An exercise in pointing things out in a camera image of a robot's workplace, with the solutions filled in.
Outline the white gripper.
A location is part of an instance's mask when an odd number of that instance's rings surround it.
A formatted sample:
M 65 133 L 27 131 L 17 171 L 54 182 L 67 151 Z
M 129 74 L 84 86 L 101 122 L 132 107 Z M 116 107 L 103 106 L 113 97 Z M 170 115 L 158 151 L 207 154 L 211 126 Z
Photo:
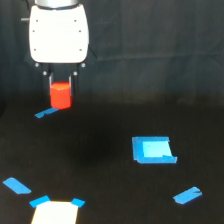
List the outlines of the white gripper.
M 29 25 L 29 59 L 42 70 L 44 91 L 50 95 L 54 64 L 80 65 L 96 61 L 89 43 L 89 27 L 86 11 L 80 3 L 34 3 L 29 16 L 22 18 Z M 79 90 L 79 76 L 69 76 L 70 94 Z

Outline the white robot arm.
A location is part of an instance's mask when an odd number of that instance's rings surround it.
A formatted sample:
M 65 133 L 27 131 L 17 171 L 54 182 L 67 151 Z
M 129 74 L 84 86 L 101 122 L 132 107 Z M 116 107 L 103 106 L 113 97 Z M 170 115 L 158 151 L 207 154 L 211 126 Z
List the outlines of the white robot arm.
M 24 0 L 28 16 L 29 50 L 26 61 L 41 70 L 51 86 L 65 79 L 70 95 L 78 89 L 79 68 L 88 55 L 96 58 L 89 44 L 89 27 L 80 0 Z

